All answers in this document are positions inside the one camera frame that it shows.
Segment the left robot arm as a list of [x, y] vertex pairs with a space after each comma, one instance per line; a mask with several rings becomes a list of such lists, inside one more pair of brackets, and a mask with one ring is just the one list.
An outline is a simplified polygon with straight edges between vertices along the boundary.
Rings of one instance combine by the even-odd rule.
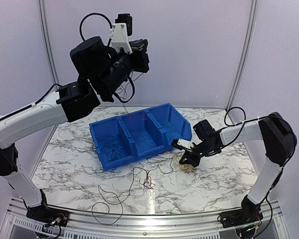
[[101, 102], [113, 102], [118, 98], [118, 87], [131, 80], [132, 72], [148, 72], [147, 47], [147, 39], [109, 46], [98, 36], [84, 40], [70, 51], [78, 72], [75, 82], [50, 88], [36, 102], [0, 117], [0, 176], [41, 221], [51, 220], [53, 210], [43, 191], [17, 163], [15, 143], [47, 127], [84, 118]]

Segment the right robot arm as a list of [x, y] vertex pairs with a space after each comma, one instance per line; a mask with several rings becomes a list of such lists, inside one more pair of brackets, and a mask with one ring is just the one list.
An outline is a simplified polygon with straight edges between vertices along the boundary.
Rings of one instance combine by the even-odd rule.
[[197, 167], [200, 159], [221, 153], [226, 147], [249, 141], [262, 141], [265, 148], [265, 164], [249, 193], [241, 203], [237, 219], [247, 223], [259, 210], [268, 194], [280, 180], [285, 165], [292, 158], [297, 137], [290, 124], [278, 112], [215, 130], [209, 121], [202, 120], [194, 127], [200, 143], [174, 139], [171, 145], [184, 150], [181, 165]]

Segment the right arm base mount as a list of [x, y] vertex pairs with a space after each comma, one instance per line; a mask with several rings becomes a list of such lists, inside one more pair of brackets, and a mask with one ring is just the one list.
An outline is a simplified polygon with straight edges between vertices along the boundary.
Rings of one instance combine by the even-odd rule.
[[263, 219], [262, 211], [257, 211], [249, 216], [243, 214], [242, 209], [221, 212], [217, 221], [223, 228], [237, 227], [245, 224], [259, 222]]

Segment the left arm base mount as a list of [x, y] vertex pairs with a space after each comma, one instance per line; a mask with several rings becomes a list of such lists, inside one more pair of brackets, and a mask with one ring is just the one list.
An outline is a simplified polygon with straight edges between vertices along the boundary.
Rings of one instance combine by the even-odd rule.
[[26, 216], [46, 224], [50, 224], [57, 218], [60, 218], [60, 221], [57, 221], [58, 224], [65, 227], [68, 223], [69, 211], [51, 207], [36, 207], [28, 209]]

